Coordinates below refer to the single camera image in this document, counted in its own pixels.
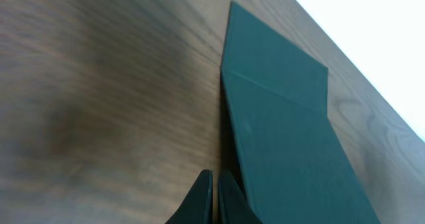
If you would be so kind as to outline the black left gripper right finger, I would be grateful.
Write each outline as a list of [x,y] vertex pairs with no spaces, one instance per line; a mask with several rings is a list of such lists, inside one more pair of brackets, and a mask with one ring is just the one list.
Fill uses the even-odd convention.
[[222,224],[262,224],[228,170],[218,177],[218,208]]

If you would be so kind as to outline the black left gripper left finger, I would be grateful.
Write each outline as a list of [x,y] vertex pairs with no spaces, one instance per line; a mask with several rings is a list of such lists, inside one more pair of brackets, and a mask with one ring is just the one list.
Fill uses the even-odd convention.
[[166,224],[211,224],[213,222],[213,172],[200,172],[184,200]]

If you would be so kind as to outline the dark green box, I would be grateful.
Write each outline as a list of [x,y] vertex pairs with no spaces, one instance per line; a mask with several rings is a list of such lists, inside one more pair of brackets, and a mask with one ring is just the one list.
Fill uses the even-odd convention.
[[221,73],[246,197],[261,222],[378,222],[327,117],[324,65],[231,3]]

